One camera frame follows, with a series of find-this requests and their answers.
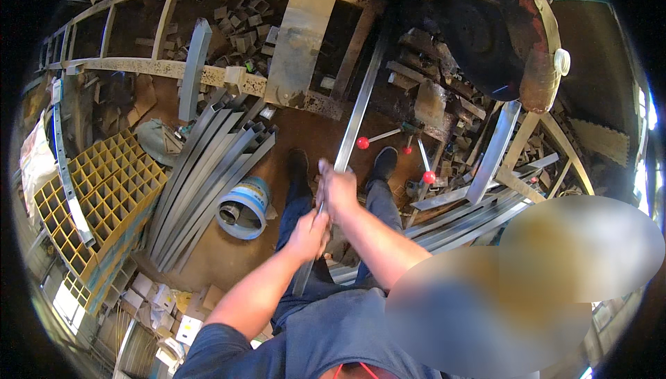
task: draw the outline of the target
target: person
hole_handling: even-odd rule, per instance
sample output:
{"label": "person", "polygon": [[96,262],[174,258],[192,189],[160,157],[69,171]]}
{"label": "person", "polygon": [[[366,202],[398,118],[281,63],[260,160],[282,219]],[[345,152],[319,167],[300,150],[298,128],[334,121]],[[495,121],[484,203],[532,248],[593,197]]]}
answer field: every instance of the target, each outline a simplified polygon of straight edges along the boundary
{"label": "person", "polygon": [[[402,234],[387,183],[397,161],[393,147],[375,158],[362,208],[354,173],[335,173],[321,159],[317,208],[312,208],[308,157],[292,149],[275,254],[224,295],[175,378],[441,378],[406,354],[383,324],[386,291],[431,256]],[[340,227],[362,258],[352,286],[335,284],[321,258],[329,223]],[[313,258],[318,259],[303,295],[293,296],[292,277]],[[249,341],[269,320],[274,337],[253,350]]]}

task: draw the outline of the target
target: white bucket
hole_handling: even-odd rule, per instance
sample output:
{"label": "white bucket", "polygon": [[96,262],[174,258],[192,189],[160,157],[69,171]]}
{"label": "white bucket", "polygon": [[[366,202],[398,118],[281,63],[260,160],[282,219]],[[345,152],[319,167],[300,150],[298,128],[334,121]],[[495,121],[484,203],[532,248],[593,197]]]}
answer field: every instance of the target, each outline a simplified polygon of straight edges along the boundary
{"label": "white bucket", "polygon": [[218,201],[217,223],[233,237],[254,239],[266,228],[269,199],[266,182],[257,176],[248,176]]}

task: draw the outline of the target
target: brown floor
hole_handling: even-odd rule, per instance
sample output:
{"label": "brown floor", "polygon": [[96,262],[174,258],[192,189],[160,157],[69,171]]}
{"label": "brown floor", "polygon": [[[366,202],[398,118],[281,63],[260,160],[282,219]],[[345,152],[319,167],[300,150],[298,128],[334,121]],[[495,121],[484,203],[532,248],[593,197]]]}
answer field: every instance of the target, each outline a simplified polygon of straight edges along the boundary
{"label": "brown floor", "polygon": [[[160,92],[158,87],[160,86],[155,83],[156,91]],[[150,117],[160,117],[161,109],[165,107],[161,107],[159,103],[156,110],[149,113]],[[166,111],[162,112],[166,116],[162,117],[162,120],[167,122],[169,114]],[[316,164],[319,158],[327,158],[331,162],[335,160],[347,123],[346,120],[337,122],[295,109],[278,110],[269,123],[280,128],[277,142],[249,175],[260,176],[267,182],[271,189],[272,204],[277,209],[278,216],[281,216],[288,188],[285,161],[289,149],[299,147],[308,153],[310,158],[308,176],[313,179],[317,174]],[[369,111],[359,135],[372,137],[396,127],[397,125],[386,117]],[[370,173],[374,158],[381,148],[392,145],[400,151],[405,142],[406,136],[397,134],[370,144],[367,150],[355,148],[350,159],[350,167],[358,176],[359,185],[364,184],[364,179]],[[418,148],[414,148],[411,155],[404,155],[400,151],[398,168],[389,180],[394,192],[406,179],[419,179],[423,172],[419,168],[421,160]],[[279,222],[279,217],[269,221],[266,230],[258,238],[242,241],[225,233],[217,221],[213,220],[180,274],[170,272],[164,278],[162,276],[157,278],[157,274],[146,267],[145,259],[138,257],[138,261],[140,267],[149,272],[149,276],[153,275],[156,281],[167,282],[173,288],[200,291],[205,286],[214,284],[223,291],[228,291],[243,276],[271,256],[278,240]]]}

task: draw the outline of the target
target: red lanyard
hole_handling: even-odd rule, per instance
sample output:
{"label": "red lanyard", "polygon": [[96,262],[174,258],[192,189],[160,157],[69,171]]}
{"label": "red lanyard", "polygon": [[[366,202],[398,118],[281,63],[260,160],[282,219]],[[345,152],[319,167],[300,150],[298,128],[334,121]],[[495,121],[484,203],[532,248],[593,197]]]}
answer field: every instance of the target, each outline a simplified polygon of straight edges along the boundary
{"label": "red lanyard", "polygon": [[[367,367],[365,363],[363,363],[363,362],[359,362],[359,363],[361,364],[361,366],[363,367],[363,369],[365,369],[365,370],[368,371],[368,374],[372,377],[372,379],[379,379],[379,378],[377,377],[377,375],[375,375],[374,373],[372,373],[372,371],[370,370],[370,368]],[[340,373],[341,370],[342,370],[342,365],[338,366],[338,369],[335,371],[335,375],[333,375],[333,379],[338,379],[338,374]]]}

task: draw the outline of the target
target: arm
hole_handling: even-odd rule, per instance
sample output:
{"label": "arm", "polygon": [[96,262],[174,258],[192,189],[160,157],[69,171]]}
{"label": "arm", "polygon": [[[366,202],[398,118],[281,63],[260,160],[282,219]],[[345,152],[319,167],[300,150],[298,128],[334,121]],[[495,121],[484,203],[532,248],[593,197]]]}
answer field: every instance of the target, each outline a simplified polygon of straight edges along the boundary
{"label": "arm", "polygon": [[323,252],[327,225],[326,213],[316,215],[312,210],[301,217],[284,248],[231,288],[204,325],[229,325],[248,340],[261,333],[296,270]]}
{"label": "arm", "polygon": [[391,289],[405,272],[432,256],[358,204],[353,173],[337,174],[324,159],[319,162],[319,171],[322,179],[317,191],[317,205],[325,199],[333,221],[385,289]]}

